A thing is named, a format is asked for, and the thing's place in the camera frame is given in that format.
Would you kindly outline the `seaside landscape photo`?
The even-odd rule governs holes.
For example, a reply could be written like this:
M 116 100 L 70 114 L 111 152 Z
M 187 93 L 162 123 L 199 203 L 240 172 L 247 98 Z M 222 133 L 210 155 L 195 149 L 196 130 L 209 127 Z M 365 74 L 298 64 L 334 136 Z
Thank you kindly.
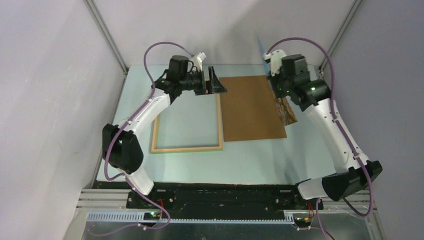
M 260 54 L 260 57 L 261 57 L 262 65 L 263 65 L 263 68 L 264 68 L 264 71 L 265 71 L 265 77 L 268 81 L 268 85 L 270 87 L 272 99 L 274 101 L 274 105 L 275 105 L 277 114 L 279 116 L 279 119 L 281 120 L 281 122 L 283 123 L 284 126 L 288 126 L 290 124 L 296 123 L 297 118 L 296 118 L 292 108 L 290 107 L 288 100 L 286 98 L 277 98 L 275 93 L 274 93 L 274 90 L 272 88 L 272 84 L 268 79 L 268 75 L 270 73 L 270 67 L 266 63 L 266 61 L 264 60 L 265 48 L 264 48 L 264 46 L 261 42 L 261 39 L 258 35 L 256 36 L 256 41 L 257 41 L 257 44 L 258 44 L 258 49 L 259 49 L 259 54 Z

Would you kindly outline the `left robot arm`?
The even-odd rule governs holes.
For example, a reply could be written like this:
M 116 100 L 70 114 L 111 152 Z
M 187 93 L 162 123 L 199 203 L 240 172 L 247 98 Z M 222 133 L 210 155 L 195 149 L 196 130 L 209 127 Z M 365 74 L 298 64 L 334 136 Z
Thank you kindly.
M 174 103 L 184 91 L 197 96 L 227 92 L 220 83 L 214 67 L 203 67 L 206 54 L 197 53 L 188 58 L 174 55 L 168 68 L 152 82 L 145 101 L 118 124 L 106 124 L 102 129 L 102 158 L 105 166 L 118 169 L 134 191 L 139 191 L 138 201 L 145 208 L 153 208 L 158 194 L 152 191 L 153 180 L 143 168 L 144 153 L 139 141 L 145 128 Z

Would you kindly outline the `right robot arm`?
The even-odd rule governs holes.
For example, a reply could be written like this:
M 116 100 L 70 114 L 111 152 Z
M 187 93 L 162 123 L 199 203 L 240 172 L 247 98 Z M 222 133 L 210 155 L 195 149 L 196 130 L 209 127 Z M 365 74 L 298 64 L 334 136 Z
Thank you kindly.
M 304 209 L 311 199 L 330 198 L 339 201 L 369 186 L 383 171 L 381 163 L 371 161 L 357 145 L 331 101 L 327 83 L 309 72 L 301 54 L 286 55 L 282 50 L 263 55 L 269 65 L 267 79 L 277 98 L 290 100 L 319 130 L 330 153 L 335 173 L 296 184 L 291 204 Z

